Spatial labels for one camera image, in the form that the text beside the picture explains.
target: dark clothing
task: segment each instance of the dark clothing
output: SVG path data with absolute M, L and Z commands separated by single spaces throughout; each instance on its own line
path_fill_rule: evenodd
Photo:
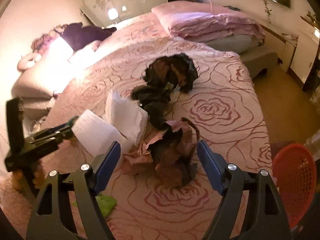
M 83 49 L 93 41 L 103 41 L 117 30 L 116 27 L 102 29 L 97 26 L 83 27 L 82 25 L 82 23 L 71 23 L 61 35 L 73 51 Z

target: dresser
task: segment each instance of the dresser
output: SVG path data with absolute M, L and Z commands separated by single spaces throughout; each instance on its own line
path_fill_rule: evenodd
M 290 68 L 302 83 L 305 84 L 317 56 L 319 38 L 316 37 L 316 29 L 313 26 L 302 19 L 299 20 L 301 28 L 299 31 L 298 46 Z
M 263 19 L 254 19 L 259 22 L 265 30 L 265 45 L 278 54 L 280 67 L 287 72 L 293 61 L 297 42 L 291 39 L 291 33 L 287 33 Z

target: metal screw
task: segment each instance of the metal screw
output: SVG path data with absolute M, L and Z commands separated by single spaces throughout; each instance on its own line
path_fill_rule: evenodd
M 267 172 L 266 170 L 261 170 L 260 173 L 261 173 L 262 176 L 268 176 L 269 175 L 269 172 Z
M 51 177 L 53 177 L 53 176 L 57 175 L 57 171 L 56 170 L 50 171 L 49 175 Z
M 235 166 L 233 163 L 230 163 L 228 165 L 228 169 L 231 170 L 231 171 L 235 171 L 237 169 L 237 166 Z
M 81 170 L 83 170 L 83 171 L 87 171 L 89 168 L 90 168 L 90 165 L 89 165 L 89 164 L 83 164 L 83 165 L 81 166 Z

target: blue gripper pad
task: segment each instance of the blue gripper pad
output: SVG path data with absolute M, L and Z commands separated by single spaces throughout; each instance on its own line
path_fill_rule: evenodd
M 96 174 L 96 182 L 93 191 L 96 195 L 104 191 L 107 187 L 109 179 L 120 159 L 121 146 L 118 142 L 113 142 L 108 152 L 97 156 L 92 162 L 92 167 L 96 167 L 93 172 Z
M 225 181 L 227 162 L 222 155 L 210 150 L 204 140 L 198 142 L 197 154 L 208 176 L 211 187 L 222 195 L 229 186 L 229 182 Z

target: plush toy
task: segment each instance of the plush toy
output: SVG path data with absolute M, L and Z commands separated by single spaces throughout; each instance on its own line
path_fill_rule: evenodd
M 21 57 L 21 60 L 18 63 L 18 70 L 25 71 L 26 69 L 33 67 L 35 63 L 40 59 L 41 59 L 41 54 L 29 53 L 24 57 Z

